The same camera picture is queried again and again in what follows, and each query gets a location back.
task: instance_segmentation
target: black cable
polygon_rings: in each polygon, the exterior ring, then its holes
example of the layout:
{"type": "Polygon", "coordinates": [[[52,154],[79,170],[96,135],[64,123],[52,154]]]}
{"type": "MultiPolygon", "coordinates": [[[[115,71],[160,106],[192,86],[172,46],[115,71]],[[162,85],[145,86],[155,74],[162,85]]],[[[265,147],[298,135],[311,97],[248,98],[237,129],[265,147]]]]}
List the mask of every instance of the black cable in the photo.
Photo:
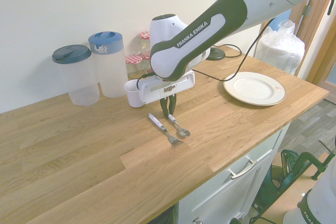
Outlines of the black cable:
{"type": "Polygon", "coordinates": [[[155,75],[154,72],[150,72],[150,73],[143,74],[143,75],[137,80],[136,88],[139,89],[139,81],[140,81],[142,78],[146,78],[146,77],[153,76],[153,75],[155,75]]]}
{"type": "Polygon", "coordinates": [[[329,9],[328,9],[328,16],[331,14],[331,10],[332,10],[332,6],[334,5],[334,1],[335,0],[330,1],[330,6],[329,6],[329,9]]]}
{"type": "Polygon", "coordinates": [[[276,224],[275,222],[273,222],[271,220],[268,220],[268,219],[266,219],[264,217],[261,217],[261,216],[252,217],[249,221],[249,224],[254,223],[257,219],[263,219],[265,221],[268,221],[269,223],[276,224]]]}
{"type": "Polygon", "coordinates": [[[243,63],[244,63],[244,61],[245,61],[245,59],[246,59],[248,53],[251,51],[251,49],[252,49],[252,47],[254,46],[254,44],[255,44],[255,43],[258,41],[258,39],[263,35],[264,31],[265,31],[266,28],[269,26],[269,24],[273,21],[273,19],[271,19],[271,20],[266,24],[266,26],[261,30],[261,32],[259,33],[259,35],[257,36],[257,38],[253,41],[252,45],[249,47],[249,49],[247,50],[247,52],[246,52],[246,54],[245,54],[243,60],[241,61],[240,65],[239,65],[239,67],[238,67],[238,69],[237,69],[237,71],[235,72],[235,74],[234,74],[231,78],[229,78],[229,79],[225,79],[225,80],[221,80],[221,79],[218,79],[218,78],[216,78],[216,77],[210,76],[210,75],[208,75],[208,74],[206,74],[206,73],[200,72],[200,71],[195,70],[195,69],[193,69],[193,71],[195,71],[195,72],[197,72],[197,73],[204,74],[205,76],[208,76],[208,77],[210,77],[210,78],[213,78],[213,79],[215,79],[215,80],[217,80],[217,81],[223,81],[223,82],[224,82],[224,81],[232,80],[232,79],[238,74],[240,68],[242,67],[242,65],[243,65],[243,63]]]}
{"type": "Polygon", "coordinates": [[[243,52],[241,51],[241,49],[239,47],[237,47],[236,45],[233,45],[233,44],[222,44],[220,46],[216,46],[216,45],[213,45],[214,47],[224,47],[224,46],[232,46],[232,47],[235,47],[239,50],[239,54],[238,55],[234,55],[234,56],[225,56],[226,58],[236,58],[236,57],[239,57],[243,54],[243,52]]]}

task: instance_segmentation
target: white wall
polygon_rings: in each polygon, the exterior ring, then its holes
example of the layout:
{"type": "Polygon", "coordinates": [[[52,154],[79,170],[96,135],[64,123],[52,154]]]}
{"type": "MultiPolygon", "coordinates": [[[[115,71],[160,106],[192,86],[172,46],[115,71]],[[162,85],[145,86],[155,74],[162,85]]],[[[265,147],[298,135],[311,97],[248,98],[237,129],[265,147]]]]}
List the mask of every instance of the white wall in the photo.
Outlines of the white wall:
{"type": "MultiPolygon", "coordinates": [[[[0,113],[63,93],[52,53],[66,45],[88,46],[90,35],[117,31],[125,53],[135,53],[137,34],[150,20],[174,13],[189,24],[216,0],[0,0],[0,113]]],[[[259,26],[224,40],[246,51],[259,26]]]]}

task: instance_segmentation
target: white plate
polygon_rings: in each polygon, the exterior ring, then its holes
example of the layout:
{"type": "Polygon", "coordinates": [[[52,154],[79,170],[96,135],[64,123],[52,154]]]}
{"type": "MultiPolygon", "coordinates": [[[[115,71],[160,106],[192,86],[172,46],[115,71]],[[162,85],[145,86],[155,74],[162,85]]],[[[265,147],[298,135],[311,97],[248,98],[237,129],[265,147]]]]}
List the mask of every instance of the white plate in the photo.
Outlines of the white plate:
{"type": "Polygon", "coordinates": [[[286,97],[285,88],[280,82],[260,73],[239,72],[232,80],[223,82],[223,85],[234,98],[253,105],[274,105],[286,97]]]}

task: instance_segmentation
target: plastic jug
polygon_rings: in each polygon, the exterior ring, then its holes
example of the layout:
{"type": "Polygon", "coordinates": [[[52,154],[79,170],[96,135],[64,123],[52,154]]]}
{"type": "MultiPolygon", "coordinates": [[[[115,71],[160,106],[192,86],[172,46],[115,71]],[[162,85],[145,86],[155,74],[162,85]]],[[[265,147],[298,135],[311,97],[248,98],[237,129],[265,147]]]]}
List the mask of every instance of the plastic jug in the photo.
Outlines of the plastic jug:
{"type": "Polygon", "coordinates": [[[65,78],[68,94],[75,105],[91,105],[99,99],[99,89],[91,51],[83,45],[57,49],[53,61],[58,63],[65,78]]]}
{"type": "Polygon", "coordinates": [[[116,98],[126,94],[128,81],[122,35],[104,31],[89,37],[102,93],[116,98]]]}

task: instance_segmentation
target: tiled floor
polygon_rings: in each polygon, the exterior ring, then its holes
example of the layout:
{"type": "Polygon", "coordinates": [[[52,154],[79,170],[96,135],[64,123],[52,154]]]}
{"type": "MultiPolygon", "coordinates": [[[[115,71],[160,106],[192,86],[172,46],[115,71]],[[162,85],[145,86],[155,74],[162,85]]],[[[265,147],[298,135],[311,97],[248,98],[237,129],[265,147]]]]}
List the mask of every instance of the tiled floor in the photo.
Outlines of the tiled floor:
{"type": "Polygon", "coordinates": [[[324,142],[330,150],[335,149],[336,105],[322,100],[305,114],[292,122],[280,146],[299,154],[309,152],[319,157],[327,150],[319,143],[324,142]]]}

